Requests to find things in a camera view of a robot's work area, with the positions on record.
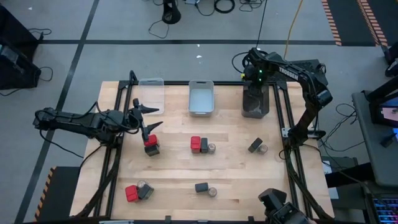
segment gray floor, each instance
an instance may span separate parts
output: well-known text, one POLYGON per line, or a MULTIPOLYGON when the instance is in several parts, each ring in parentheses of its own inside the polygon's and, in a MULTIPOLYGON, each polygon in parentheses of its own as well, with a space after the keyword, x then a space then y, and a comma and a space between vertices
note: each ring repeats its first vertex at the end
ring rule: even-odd
MULTIPOLYGON (((81 37, 93 0, 0 0, 27 28, 51 28, 46 39, 78 40, 81 37)), ((200 3, 206 13, 210 0, 200 3)), ((298 1, 270 0, 261 39, 285 40, 298 1)), ((155 40, 147 33, 150 24, 160 19, 161 7, 152 1, 100 0, 87 39, 90 40, 155 40)), ((193 6, 180 1, 182 20, 170 26, 167 39, 249 39, 257 38, 262 11, 231 14, 199 15, 193 6)), ((153 32, 162 35, 165 24, 153 32)), ((318 0, 306 0, 298 15, 292 40, 333 40, 326 15, 318 0)), ((34 63, 54 69, 50 83, 40 82, 33 90, 21 90, 0 98, 0 194, 3 203, 0 222, 13 223, 29 183, 43 140, 34 129, 34 111, 55 107, 76 52, 73 44, 40 45, 34 63)), ((63 110, 85 112, 97 99, 102 81, 125 80, 131 69, 138 78, 161 77, 164 80, 239 80, 231 66, 233 55, 247 51, 252 45, 229 44, 165 44, 165 45, 85 45, 78 62, 63 110)), ((262 50, 284 51, 283 45, 259 45, 262 50)), ((351 103, 351 93, 371 90, 387 81, 382 52, 376 47, 338 47, 334 45, 291 45, 287 60, 317 58, 327 65, 329 88, 334 100, 320 113, 320 127, 330 131, 343 118, 335 112, 339 103, 351 103)), ((43 76, 49 75, 45 70, 43 76)), ((56 131, 53 140, 78 154, 85 150, 86 138, 56 131)), ((344 124, 330 139, 335 149, 343 149, 362 141, 357 123, 344 124)), ((360 163, 368 156, 363 145, 334 156, 357 157, 360 163)), ((78 166, 81 159, 50 147, 42 173, 30 202, 25 221, 32 221, 52 166, 78 166)))

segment wooden tabletop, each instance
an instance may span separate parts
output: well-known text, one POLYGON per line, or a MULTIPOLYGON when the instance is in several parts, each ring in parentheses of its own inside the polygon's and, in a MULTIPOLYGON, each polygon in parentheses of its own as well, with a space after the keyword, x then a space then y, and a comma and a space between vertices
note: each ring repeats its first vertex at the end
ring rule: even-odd
MULTIPOLYGON (((113 109, 118 82, 103 82, 98 98, 102 110, 113 109)), ((295 122, 305 107, 302 89, 288 83, 289 97, 295 122)), ((112 219, 163 220, 241 220, 248 216, 265 219, 263 204, 257 196, 268 188, 288 193, 289 181, 285 163, 278 157, 282 150, 274 92, 270 90, 270 111, 262 119, 241 115, 242 87, 215 86, 215 110, 209 118, 194 118, 188 113, 188 85, 165 86, 165 111, 160 115, 145 115, 145 124, 164 123, 153 133, 160 140, 160 154, 149 157, 144 152, 141 134, 125 134, 114 196, 112 219), (191 136, 208 138, 216 144, 215 154, 192 154, 191 136), (261 138, 269 148, 264 155, 251 154, 248 147, 261 138), (145 180, 155 188, 148 200, 129 203, 124 189, 145 180), (208 182, 215 187, 215 198, 197 194, 195 184, 208 182)), ((133 87, 132 99, 138 97, 133 87)), ((280 91, 285 125, 287 114, 280 91)), ((98 147, 89 140, 85 156, 98 147)), ((306 144, 316 146, 315 140, 306 144)), ((334 216, 319 153, 308 146, 300 148, 309 191, 331 216, 334 216)), ((80 173, 71 215, 78 213, 98 188, 105 148, 89 158, 80 173)), ((108 190, 103 195, 101 214, 104 214, 108 190)), ((301 211, 302 194, 297 188, 301 211)))

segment red cube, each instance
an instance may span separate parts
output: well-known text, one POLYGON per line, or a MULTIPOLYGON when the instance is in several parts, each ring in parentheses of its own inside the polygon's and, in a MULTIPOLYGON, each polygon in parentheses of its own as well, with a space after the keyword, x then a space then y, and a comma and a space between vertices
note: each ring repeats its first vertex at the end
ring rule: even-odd
POLYGON ((157 145, 158 141, 157 141, 157 137, 155 134, 151 134, 150 136, 148 136, 148 141, 144 142, 144 145, 146 147, 148 146, 154 146, 157 145))
POLYGON ((200 153, 200 137, 199 136, 191 137, 191 150, 192 150, 192 153, 200 153))
POLYGON ((137 186, 132 185, 126 187, 126 198, 128 202, 135 202, 138 200, 137 186))

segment black block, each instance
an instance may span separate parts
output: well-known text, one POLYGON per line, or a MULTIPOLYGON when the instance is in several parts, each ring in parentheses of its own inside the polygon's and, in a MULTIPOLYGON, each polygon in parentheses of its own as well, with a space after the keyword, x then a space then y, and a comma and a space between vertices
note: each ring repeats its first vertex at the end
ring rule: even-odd
POLYGON ((195 184, 195 190, 197 193, 206 192, 209 190, 209 185, 207 183, 195 184))
POLYGON ((154 156, 156 154, 159 154, 159 147, 157 145, 147 146, 145 147, 145 153, 148 154, 148 156, 154 156))
POLYGON ((260 138, 256 138, 254 142, 248 148, 249 152, 254 153, 254 151, 261 145, 262 140, 260 138))
POLYGON ((141 187, 140 189, 138 189, 138 198, 140 200, 145 200, 148 199, 151 195, 152 192, 155 189, 153 189, 152 187, 150 187, 149 185, 144 185, 143 187, 141 187))
POLYGON ((202 138, 200 140, 200 152, 201 153, 207 153, 208 148, 207 148, 207 138, 202 138))

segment black metal frame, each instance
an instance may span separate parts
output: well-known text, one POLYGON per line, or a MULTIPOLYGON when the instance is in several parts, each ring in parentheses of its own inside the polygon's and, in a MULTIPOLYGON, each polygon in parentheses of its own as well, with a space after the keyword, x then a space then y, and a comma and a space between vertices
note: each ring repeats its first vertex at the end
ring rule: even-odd
MULTIPOLYGON (((164 81, 164 85, 188 85, 189 81, 164 81)), ((243 82, 238 81, 238 82, 234 82, 234 81, 215 81, 214 82, 215 85, 230 85, 230 86, 241 86, 243 85, 243 82)), ((280 136, 282 138, 282 141, 284 140, 282 137, 282 128, 285 127, 285 123, 284 123, 284 117, 283 117, 283 113, 282 113, 282 107, 280 104, 280 97, 279 97, 279 91, 278 91, 278 84, 277 82, 269 82, 269 86, 272 86, 274 89, 274 95, 275 95, 275 104, 277 105, 277 114, 278 114, 278 120, 279 120, 279 126, 280 126, 280 136)), ((131 93, 132 93, 132 86, 134 85, 138 85, 138 80, 134 79, 133 82, 130 81, 120 81, 119 82, 119 86, 118 86, 118 93, 116 95, 116 102, 115 102, 115 106, 114 109, 118 110, 120 107, 120 101, 121 101, 121 95, 123 90, 127 87, 127 95, 126 95, 126 100, 125 100, 125 104, 124 104, 124 112, 126 113, 126 111, 128 110, 128 106, 129 106, 129 101, 131 99, 131 93)), ((290 127, 292 127, 294 125, 294 121, 293 121, 293 113, 292 113, 292 108, 290 106, 290 100, 289 100, 289 94, 287 92, 286 89, 282 89, 283 93, 284 93, 284 99, 285 99, 285 105, 286 105, 286 110, 287 110, 287 116, 288 116, 288 120, 289 120, 289 125, 290 127)), ((121 143, 118 145, 118 147, 116 148, 116 155, 115 155, 115 159, 120 160, 121 157, 121 151, 123 148, 123 136, 124 134, 122 134, 120 136, 121 138, 121 143)), ((110 157, 111 157, 111 151, 112 148, 111 147, 107 147, 106 148, 106 153, 105 153, 105 157, 104 157, 104 163, 103 163, 103 169, 101 171, 101 178, 99 181, 99 184, 101 185, 104 181, 104 178, 106 177, 106 174, 108 173, 108 167, 109 167, 109 162, 110 162, 110 157)), ((304 186, 306 185, 306 181, 305 181, 305 176, 304 176, 304 170, 303 170, 303 165, 302 165, 302 160, 301 160, 301 155, 300 155, 300 151, 299 150, 294 150, 295 152, 295 156, 296 156, 296 162, 297 162, 297 169, 298 169, 298 173, 299 173, 299 177, 301 182, 303 183, 304 186)), ((118 178, 118 173, 116 173, 116 175, 114 176, 114 179, 111 182, 111 187, 109 188, 109 197, 108 197, 108 201, 106 204, 106 216, 107 217, 111 217, 112 214, 112 207, 113 207, 113 200, 114 200, 114 193, 116 190, 116 180, 118 178)), ((299 203, 298 203, 298 199, 297 199, 297 191, 295 188, 295 182, 293 181, 293 179, 289 176, 289 187, 290 187, 290 194, 292 196, 292 203, 299 208, 299 203)), ((304 200, 304 205, 305 205, 305 212, 307 214, 308 217, 312 217, 312 210, 309 206, 309 203, 307 202, 307 200, 305 198, 303 198, 304 200)), ((97 217, 100 215, 100 210, 101 210, 101 203, 102 203, 102 198, 99 199, 95 210, 94 210, 94 217, 97 217)), ((135 220, 134 223, 139 222, 139 223, 165 223, 164 220, 135 220)), ((173 222, 180 222, 180 223, 191 223, 192 221, 173 221, 173 222)), ((207 223, 234 223, 234 224, 240 224, 240 223, 247 223, 247 222, 232 222, 232 221, 218 221, 218 222, 207 222, 207 223)))

